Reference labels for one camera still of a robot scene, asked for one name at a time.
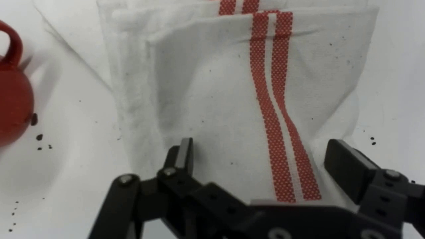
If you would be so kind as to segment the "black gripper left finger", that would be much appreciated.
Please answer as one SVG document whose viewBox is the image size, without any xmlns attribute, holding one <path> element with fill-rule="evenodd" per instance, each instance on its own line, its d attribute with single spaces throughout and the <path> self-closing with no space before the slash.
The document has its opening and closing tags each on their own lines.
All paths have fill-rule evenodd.
<svg viewBox="0 0 425 239">
<path fill-rule="evenodd" d="M 184 138 L 180 145 L 173 146 L 164 165 L 164 181 L 174 185 L 186 185 L 193 179 L 194 153 L 193 139 Z"/>
</svg>

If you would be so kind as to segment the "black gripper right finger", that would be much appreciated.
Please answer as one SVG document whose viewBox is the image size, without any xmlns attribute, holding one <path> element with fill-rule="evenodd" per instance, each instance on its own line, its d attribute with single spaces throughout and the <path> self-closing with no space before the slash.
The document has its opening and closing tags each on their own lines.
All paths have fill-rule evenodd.
<svg viewBox="0 0 425 239">
<path fill-rule="evenodd" d="M 328 142 L 324 166 L 355 204 L 362 203 L 368 185 L 382 171 L 366 154 L 342 139 Z"/>
</svg>

